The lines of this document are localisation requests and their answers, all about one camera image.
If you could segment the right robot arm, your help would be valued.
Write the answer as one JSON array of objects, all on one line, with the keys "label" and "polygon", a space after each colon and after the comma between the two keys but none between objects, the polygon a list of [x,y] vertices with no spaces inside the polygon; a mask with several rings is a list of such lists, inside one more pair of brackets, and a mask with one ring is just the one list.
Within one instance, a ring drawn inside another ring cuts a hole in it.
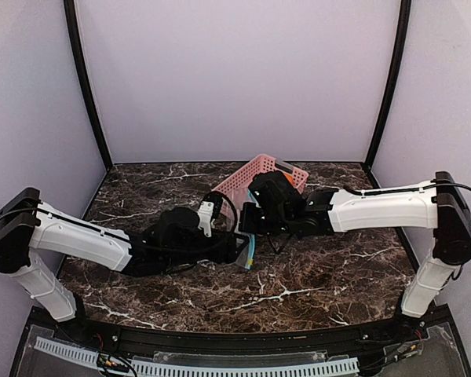
[{"label": "right robot arm", "polygon": [[358,229],[423,228],[434,243],[403,293],[400,312],[419,318],[451,279],[471,260],[471,214],[462,185],[446,171],[431,181],[395,188],[323,188],[303,196],[279,171],[258,174],[248,190],[239,230],[288,234],[301,239]]}]

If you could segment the clear zip top bag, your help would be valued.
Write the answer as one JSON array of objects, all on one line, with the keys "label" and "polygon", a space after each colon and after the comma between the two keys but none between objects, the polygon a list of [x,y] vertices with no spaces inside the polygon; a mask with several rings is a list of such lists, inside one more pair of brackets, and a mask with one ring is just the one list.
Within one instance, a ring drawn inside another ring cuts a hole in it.
[{"label": "clear zip top bag", "polygon": [[250,270],[254,263],[254,252],[256,248],[255,235],[243,232],[239,229],[239,224],[242,221],[243,204],[246,202],[256,203],[256,199],[250,193],[248,188],[237,188],[232,190],[227,197],[234,205],[238,214],[238,225],[235,228],[236,246],[241,249],[235,264],[246,270]]}]

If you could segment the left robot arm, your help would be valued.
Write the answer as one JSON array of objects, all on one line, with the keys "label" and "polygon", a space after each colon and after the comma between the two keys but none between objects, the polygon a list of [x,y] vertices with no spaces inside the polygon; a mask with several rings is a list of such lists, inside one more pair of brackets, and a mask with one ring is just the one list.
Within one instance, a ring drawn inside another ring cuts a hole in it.
[{"label": "left robot arm", "polygon": [[46,266],[40,250],[144,277],[203,260],[233,263],[250,244],[248,236],[237,233],[235,221],[226,230],[213,229],[223,205],[231,203],[221,192],[208,193],[198,210],[166,210],[156,224],[139,233],[74,218],[39,194],[36,188],[26,188],[0,210],[0,273],[15,279],[60,324],[82,321],[84,306]]}]

